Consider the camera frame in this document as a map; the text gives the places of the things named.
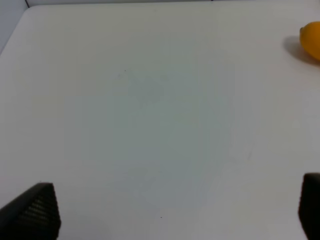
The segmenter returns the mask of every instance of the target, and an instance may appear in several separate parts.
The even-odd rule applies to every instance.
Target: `white table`
[[[303,240],[320,66],[270,2],[37,6],[0,56],[0,205],[53,182],[61,240]]]

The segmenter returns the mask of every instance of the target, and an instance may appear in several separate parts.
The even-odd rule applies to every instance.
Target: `gray wall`
[[[156,2],[188,2],[210,0],[27,0],[30,6],[50,4],[99,4],[99,3],[156,3]]]
[[[0,0],[0,54],[26,9],[24,0]]]

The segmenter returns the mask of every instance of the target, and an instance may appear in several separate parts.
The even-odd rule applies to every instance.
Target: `black textured pad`
[[[306,237],[320,240],[320,173],[304,175],[298,213]]]
[[[60,226],[51,183],[36,184],[0,210],[1,240],[56,240]]]

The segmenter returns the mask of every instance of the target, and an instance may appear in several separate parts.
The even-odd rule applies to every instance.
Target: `yellow lemon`
[[[310,22],[300,29],[300,43],[308,54],[320,60],[320,21]]]

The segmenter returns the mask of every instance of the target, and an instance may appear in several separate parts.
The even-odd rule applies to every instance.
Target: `white surface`
[[[26,9],[24,0],[0,0],[0,54]]]
[[[54,182],[61,240],[303,240],[320,67],[303,4],[38,6],[0,56],[0,205]]]

